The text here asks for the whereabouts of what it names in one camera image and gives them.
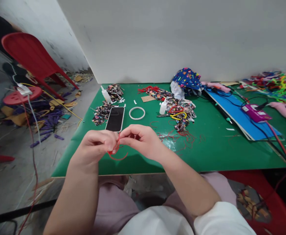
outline purple power strip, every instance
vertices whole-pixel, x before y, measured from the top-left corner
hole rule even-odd
[[[254,122],[265,122],[272,117],[270,117],[266,112],[263,110],[256,110],[258,105],[256,104],[247,104],[241,107],[241,109],[248,115]]]

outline yellow wire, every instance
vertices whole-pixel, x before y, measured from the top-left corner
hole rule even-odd
[[[29,86],[33,86],[33,85],[30,85],[30,84],[27,84],[27,83],[21,83],[23,85],[29,85]],[[51,97],[53,100],[55,100],[58,104],[61,104],[59,103],[54,97],[52,97],[50,94],[48,94],[46,91],[43,90],[43,92],[48,95],[49,97]],[[78,123],[78,126],[80,125],[80,123],[82,122],[82,118],[80,118],[79,116],[77,116],[74,112],[72,112],[70,109],[68,109],[66,106],[64,106],[70,113],[72,113],[74,116],[76,116],[77,118],[80,119],[79,123]]]

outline scissors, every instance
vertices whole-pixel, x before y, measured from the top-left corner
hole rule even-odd
[[[186,114],[186,112],[184,112],[183,107],[181,107],[181,106],[172,106],[167,114],[158,115],[157,117],[161,118],[161,117],[168,117],[168,116],[170,116],[174,120],[181,120],[181,118],[176,118],[175,117],[175,116],[178,116],[179,114],[184,114],[183,118],[187,117],[187,114]]]

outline blue board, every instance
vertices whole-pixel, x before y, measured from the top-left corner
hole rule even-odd
[[[236,121],[237,123],[239,123],[239,125],[246,131],[248,132],[248,134],[254,139],[254,140],[263,140],[263,139],[267,139],[267,137],[258,129],[256,128],[251,121],[258,126],[260,129],[262,129],[268,137],[274,137],[273,132],[271,131],[271,129],[269,128],[269,126],[267,125],[267,123],[257,123],[254,122],[253,120],[250,119],[250,117],[241,110],[240,107],[237,107],[235,105],[233,105],[230,101],[232,101],[234,104],[237,105],[241,105],[242,102],[240,100],[238,100],[234,95],[230,95],[229,97],[223,97],[221,95],[218,95],[214,92],[208,91],[206,90],[207,93],[213,97],[217,103],[224,109],[227,111],[227,113],[234,119],[234,121]],[[229,94],[218,90],[218,92],[222,95],[228,96]],[[281,133],[276,130],[275,128],[273,128],[275,133],[277,135],[281,135]]]

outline phone screen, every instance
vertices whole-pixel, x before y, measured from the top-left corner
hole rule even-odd
[[[119,132],[122,129],[124,107],[113,107],[110,110],[106,130]]]

